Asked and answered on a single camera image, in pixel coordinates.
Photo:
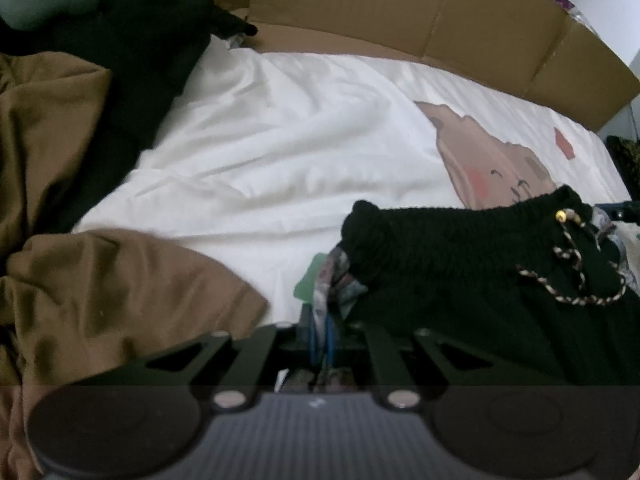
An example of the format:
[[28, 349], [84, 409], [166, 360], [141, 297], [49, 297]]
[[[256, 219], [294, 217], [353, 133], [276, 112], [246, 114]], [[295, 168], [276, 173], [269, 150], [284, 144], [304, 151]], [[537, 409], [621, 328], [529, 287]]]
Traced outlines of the black knit sweater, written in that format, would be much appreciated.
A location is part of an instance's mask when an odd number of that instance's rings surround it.
[[639, 380], [639, 298], [567, 186], [509, 207], [382, 209], [342, 226], [357, 320], [429, 328], [575, 385]]

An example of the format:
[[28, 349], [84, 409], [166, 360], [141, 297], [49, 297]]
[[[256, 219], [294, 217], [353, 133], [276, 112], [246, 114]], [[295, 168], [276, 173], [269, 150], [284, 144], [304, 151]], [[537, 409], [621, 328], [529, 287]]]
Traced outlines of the floral patterned garment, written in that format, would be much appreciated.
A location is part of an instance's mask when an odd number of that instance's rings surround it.
[[328, 254], [314, 255], [293, 294], [303, 304], [327, 308], [346, 320], [357, 300], [367, 291], [352, 275], [344, 249], [335, 246]]

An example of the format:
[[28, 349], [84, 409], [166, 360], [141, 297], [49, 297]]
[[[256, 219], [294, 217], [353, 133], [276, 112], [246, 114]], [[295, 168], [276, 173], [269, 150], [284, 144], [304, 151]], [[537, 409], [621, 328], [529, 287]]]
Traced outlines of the brown cloth garment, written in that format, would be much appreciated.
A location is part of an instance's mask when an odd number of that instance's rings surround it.
[[205, 332], [244, 337], [267, 300], [220, 262], [128, 230], [40, 234], [75, 177], [110, 82], [66, 53], [1, 60], [1, 474], [35, 479], [26, 419], [51, 386]]

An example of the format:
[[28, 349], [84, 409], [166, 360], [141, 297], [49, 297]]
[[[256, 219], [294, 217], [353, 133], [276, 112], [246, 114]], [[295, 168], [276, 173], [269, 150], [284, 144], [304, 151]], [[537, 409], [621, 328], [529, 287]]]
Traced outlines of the white printed bed sheet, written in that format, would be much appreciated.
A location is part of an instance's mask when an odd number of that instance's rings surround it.
[[153, 147], [76, 226], [169, 238], [228, 266], [293, 322], [294, 288], [357, 200], [457, 207], [423, 104], [445, 105], [530, 174], [590, 204], [629, 196], [602, 141], [548, 107], [444, 70], [213, 40]]

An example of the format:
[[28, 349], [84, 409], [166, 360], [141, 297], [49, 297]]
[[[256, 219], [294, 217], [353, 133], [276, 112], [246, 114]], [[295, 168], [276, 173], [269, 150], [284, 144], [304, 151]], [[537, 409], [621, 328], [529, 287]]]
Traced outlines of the brown cardboard box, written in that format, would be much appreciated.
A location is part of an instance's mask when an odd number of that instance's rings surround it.
[[554, 0], [216, 0], [262, 52], [424, 63], [598, 130], [639, 93], [631, 69]]

